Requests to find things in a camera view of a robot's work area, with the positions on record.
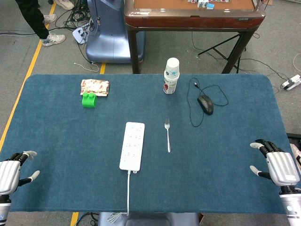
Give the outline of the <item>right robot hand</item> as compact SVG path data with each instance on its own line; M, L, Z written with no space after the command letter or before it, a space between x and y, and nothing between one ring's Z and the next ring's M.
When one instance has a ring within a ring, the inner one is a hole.
M263 139L257 139L250 147L258 149L263 154L269 170L263 172L251 165L250 169L255 175L270 179L279 187L298 184L300 177L290 153Z

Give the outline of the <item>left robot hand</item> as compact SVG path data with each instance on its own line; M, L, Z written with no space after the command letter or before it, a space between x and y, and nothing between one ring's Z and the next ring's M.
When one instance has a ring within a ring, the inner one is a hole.
M23 163L27 160L33 160L37 155L35 151L24 151L22 153L14 153L8 159L0 162L0 194L11 195L16 189L25 184L34 181L40 174L35 171L31 176L20 179L20 171Z

